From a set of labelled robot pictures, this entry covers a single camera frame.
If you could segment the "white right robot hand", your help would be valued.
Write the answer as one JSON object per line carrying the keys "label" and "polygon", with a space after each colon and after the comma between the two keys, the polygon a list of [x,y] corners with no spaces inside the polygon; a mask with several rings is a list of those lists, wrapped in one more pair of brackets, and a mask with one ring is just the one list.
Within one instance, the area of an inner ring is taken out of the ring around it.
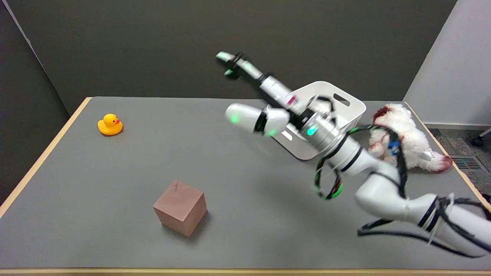
{"label": "white right robot hand", "polygon": [[263,136],[275,136],[283,132],[288,125],[301,131],[314,112],[307,102],[300,101],[293,91],[276,79],[271,73],[263,73],[243,54],[219,52],[217,61],[226,69],[224,75],[233,80],[242,78],[259,93],[267,104],[258,109],[250,105],[231,104],[225,116],[230,123],[249,133],[261,133]]}

